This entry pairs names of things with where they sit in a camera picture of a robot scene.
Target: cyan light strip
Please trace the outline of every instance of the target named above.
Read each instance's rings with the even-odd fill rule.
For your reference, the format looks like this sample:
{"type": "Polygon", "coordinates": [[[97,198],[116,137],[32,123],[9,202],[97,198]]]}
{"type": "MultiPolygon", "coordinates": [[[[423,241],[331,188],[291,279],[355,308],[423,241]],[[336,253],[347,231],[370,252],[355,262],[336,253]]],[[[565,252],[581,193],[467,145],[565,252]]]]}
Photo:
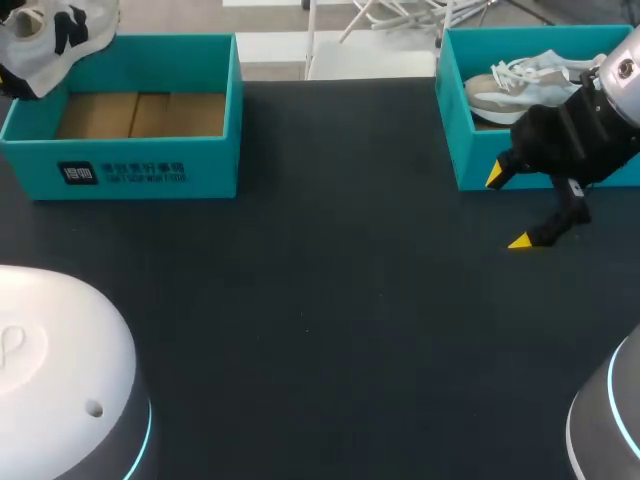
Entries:
{"type": "Polygon", "coordinates": [[[149,423],[147,424],[147,433],[144,436],[144,442],[142,442],[142,447],[140,447],[140,452],[138,452],[138,456],[136,457],[136,461],[133,462],[131,469],[124,476],[123,480],[130,480],[133,477],[133,474],[136,472],[142,458],[144,457],[145,451],[147,450],[147,446],[149,445],[149,438],[151,437],[151,423],[152,423],[153,412],[151,411],[151,401],[149,401],[149,423]]]}
{"type": "Polygon", "coordinates": [[[613,356],[611,357],[611,362],[609,362],[609,371],[607,372],[607,392],[609,393],[609,403],[611,404],[613,418],[618,424],[620,433],[622,433],[622,436],[627,441],[627,445],[629,445],[629,448],[631,448],[631,450],[633,450],[633,453],[636,454],[636,457],[640,459],[640,448],[638,448],[636,443],[631,438],[631,435],[629,435],[627,428],[624,426],[622,418],[620,417],[620,412],[618,412],[618,407],[616,406],[616,400],[615,398],[613,398],[613,364],[616,361],[616,357],[618,356],[620,348],[622,348],[622,345],[624,345],[624,342],[626,341],[627,339],[625,338],[624,341],[618,346],[618,348],[616,348],[616,351],[613,352],[613,356]]]}

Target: black and white shoe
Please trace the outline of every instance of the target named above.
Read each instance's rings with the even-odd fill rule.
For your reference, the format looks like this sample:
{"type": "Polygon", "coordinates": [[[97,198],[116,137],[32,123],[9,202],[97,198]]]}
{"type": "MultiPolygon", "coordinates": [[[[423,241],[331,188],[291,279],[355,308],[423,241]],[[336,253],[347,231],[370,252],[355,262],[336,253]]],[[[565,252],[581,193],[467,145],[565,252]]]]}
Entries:
{"type": "Polygon", "coordinates": [[[27,0],[0,24],[0,93],[47,95],[115,36],[119,0],[27,0]]]}

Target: sneaker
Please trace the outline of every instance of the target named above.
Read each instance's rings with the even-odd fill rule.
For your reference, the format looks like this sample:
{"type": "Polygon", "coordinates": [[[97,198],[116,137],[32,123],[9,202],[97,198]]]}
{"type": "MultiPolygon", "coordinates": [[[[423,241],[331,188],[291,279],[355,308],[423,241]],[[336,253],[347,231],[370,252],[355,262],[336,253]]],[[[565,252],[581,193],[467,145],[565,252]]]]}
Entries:
{"type": "Polygon", "coordinates": [[[0,93],[44,97],[111,43],[118,22],[118,0],[27,0],[0,24],[0,93]]]}
{"type": "Polygon", "coordinates": [[[491,67],[491,74],[478,75],[465,83],[471,111],[499,125],[515,123],[532,105],[557,107],[580,85],[570,81],[566,67],[523,67],[523,59],[491,67]]]}
{"type": "Polygon", "coordinates": [[[599,67],[606,58],[607,56],[601,53],[591,60],[568,60],[553,50],[547,50],[537,57],[523,59],[520,65],[523,68],[533,68],[535,70],[564,67],[569,71],[569,80],[579,83],[582,72],[599,67]]]}

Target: black logo on box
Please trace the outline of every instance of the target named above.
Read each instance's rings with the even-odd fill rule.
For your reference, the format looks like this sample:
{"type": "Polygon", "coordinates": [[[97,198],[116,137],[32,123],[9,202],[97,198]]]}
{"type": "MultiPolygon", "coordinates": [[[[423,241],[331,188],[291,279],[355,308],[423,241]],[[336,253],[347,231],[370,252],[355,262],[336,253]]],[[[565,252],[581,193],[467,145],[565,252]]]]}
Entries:
{"type": "Polygon", "coordinates": [[[98,177],[89,162],[60,162],[58,168],[67,185],[98,184],[98,177]]]}

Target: black table surface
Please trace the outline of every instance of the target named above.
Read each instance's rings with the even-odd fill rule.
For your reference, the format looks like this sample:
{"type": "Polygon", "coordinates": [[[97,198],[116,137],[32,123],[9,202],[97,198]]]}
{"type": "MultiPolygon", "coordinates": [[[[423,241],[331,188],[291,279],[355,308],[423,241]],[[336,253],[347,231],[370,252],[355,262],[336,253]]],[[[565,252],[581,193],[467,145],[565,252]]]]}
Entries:
{"type": "Polygon", "coordinates": [[[121,311],[160,480],[570,479],[572,397],[638,322],[640,190],[510,251],[555,199],[459,193],[432,80],[245,97],[232,201],[34,204],[0,165],[0,263],[121,311]]]}

